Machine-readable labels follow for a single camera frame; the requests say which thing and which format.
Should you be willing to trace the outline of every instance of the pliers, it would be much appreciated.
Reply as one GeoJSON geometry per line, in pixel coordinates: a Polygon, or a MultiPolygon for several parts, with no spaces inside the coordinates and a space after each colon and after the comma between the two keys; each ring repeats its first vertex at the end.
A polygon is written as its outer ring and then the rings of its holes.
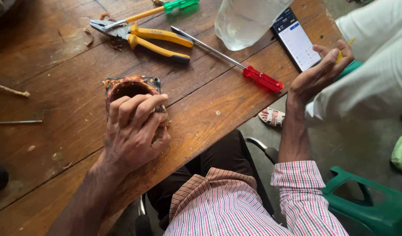
{"type": "Polygon", "coordinates": [[[90,26],[93,29],[98,30],[99,32],[111,37],[119,37],[127,40],[132,50],[134,50],[137,45],[141,45],[153,52],[179,62],[188,63],[191,59],[191,57],[188,55],[166,50],[140,38],[145,37],[150,39],[166,40],[183,45],[185,47],[192,47],[194,43],[191,39],[188,39],[187,37],[165,30],[139,28],[137,22],[135,22],[135,24],[131,26],[125,24],[103,30],[104,26],[111,23],[111,21],[90,20],[90,26]]]}

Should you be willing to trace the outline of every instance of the shirt sleeve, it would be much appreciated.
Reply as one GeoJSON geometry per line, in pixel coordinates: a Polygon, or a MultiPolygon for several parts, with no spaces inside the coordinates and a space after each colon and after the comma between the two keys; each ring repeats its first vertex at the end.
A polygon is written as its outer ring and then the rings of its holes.
{"type": "Polygon", "coordinates": [[[348,235],[328,210],[320,191],[325,185],[314,161],[276,164],[271,185],[280,187],[281,212],[294,235],[348,235]]]}

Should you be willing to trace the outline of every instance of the fingernail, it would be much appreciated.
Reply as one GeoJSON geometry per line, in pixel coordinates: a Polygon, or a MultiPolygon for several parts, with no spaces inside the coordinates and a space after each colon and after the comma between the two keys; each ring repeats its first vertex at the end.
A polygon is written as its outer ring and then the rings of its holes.
{"type": "Polygon", "coordinates": [[[334,55],[335,57],[337,57],[339,55],[339,50],[338,49],[333,49],[332,50],[332,55],[334,55]]]}

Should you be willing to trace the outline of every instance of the plastic bottle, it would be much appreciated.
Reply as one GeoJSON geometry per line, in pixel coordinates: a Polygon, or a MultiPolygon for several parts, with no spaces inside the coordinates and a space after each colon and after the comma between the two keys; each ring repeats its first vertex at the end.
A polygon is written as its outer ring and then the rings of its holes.
{"type": "Polygon", "coordinates": [[[223,0],[216,16],[216,35],[229,50],[253,45],[293,0],[223,0]]]}

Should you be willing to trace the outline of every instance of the green plastic chair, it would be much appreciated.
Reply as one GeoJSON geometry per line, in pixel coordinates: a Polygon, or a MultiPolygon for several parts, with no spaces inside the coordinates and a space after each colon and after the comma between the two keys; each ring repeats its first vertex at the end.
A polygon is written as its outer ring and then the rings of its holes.
{"type": "MultiPolygon", "coordinates": [[[[338,166],[334,166],[330,170],[336,176],[328,181],[326,188],[321,189],[321,191],[328,200],[329,210],[332,213],[355,221],[372,235],[402,235],[401,192],[346,172],[338,166]],[[364,200],[349,201],[333,194],[337,188],[350,180],[358,182],[364,200]],[[382,192],[385,195],[384,201],[375,204],[367,187],[382,192]]],[[[357,232],[348,231],[348,233],[354,235],[357,232]]]]}

